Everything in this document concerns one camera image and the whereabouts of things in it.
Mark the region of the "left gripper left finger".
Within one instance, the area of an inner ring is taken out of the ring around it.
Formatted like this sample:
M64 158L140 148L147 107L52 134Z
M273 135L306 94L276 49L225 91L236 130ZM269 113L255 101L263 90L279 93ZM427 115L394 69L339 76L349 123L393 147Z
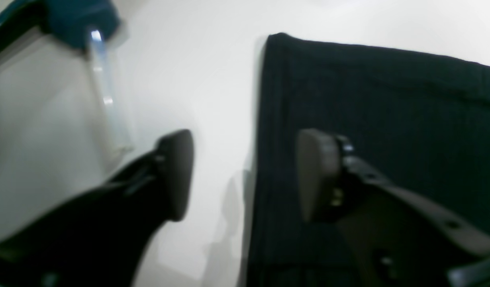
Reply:
M154 233L188 209L194 140L161 137L110 180L0 242L0 287L130 287Z

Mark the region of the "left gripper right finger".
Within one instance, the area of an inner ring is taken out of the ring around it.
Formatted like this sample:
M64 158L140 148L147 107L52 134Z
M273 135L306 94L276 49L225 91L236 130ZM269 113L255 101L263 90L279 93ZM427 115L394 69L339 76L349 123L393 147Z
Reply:
M302 217L337 227L364 287L490 287L488 234L353 152L345 136L297 134Z

